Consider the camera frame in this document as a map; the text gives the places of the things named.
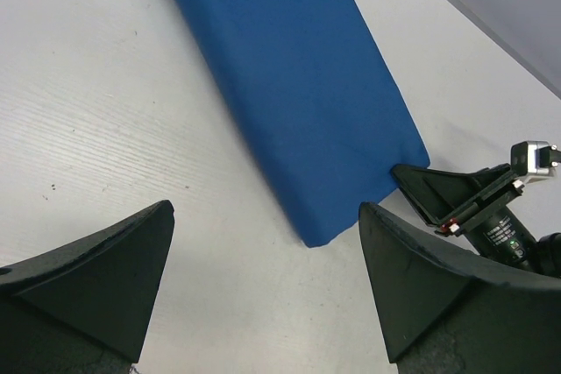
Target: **white tabletop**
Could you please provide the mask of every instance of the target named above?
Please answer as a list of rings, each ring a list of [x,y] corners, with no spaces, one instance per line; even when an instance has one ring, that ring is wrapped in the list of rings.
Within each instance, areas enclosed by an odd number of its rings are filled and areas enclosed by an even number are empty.
[[[433,167],[561,141],[561,102],[445,0],[357,3]],[[0,0],[0,28],[1,265],[167,198],[174,240],[140,372],[396,372],[356,227],[300,243],[173,0]],[[512,209],[549,234],[560,192],[537,185]],[[399,194],[385,206],[419,224]]]

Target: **blue cloth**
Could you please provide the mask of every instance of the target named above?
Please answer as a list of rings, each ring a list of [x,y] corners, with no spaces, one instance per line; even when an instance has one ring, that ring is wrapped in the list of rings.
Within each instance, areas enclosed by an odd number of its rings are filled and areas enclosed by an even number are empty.
[[[309,247],[429,158],[354,0],[176,0],[224,100]]]

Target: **blue towel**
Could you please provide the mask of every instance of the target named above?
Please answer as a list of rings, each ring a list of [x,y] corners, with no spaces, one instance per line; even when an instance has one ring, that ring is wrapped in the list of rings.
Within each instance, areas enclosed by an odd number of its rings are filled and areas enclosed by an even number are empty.
[[[224,100],[309,247],[429,158],[354,0],[176,0]]]

